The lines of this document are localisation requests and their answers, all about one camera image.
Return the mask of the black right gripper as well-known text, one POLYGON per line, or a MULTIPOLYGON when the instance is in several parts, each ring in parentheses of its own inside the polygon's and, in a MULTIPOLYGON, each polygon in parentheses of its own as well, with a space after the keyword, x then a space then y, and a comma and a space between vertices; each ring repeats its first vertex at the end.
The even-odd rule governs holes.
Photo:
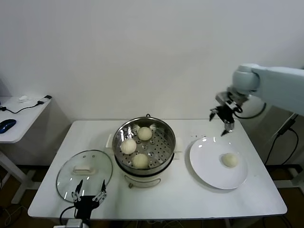
POLYGON ((233 132, 234 130, 234 118, 233 110, 228 106, 218 106, 218 108, 210 109, 209 120, 212 121, 216 115, 224 122, 224 130, 221 136, 233 132))

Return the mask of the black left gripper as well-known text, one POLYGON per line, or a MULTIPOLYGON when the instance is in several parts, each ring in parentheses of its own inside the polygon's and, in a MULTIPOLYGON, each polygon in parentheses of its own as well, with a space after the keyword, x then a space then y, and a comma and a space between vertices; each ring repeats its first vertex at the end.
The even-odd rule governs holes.
POLYGON ((80 196, 83 180, 77 185, 73 191, 72 199, 77 210, 76 219, 90 219, 92 211, 99 207, 99 202, 103 202, 107 197, 106 184, 103 180, 101 190, 95 196, 80 196))

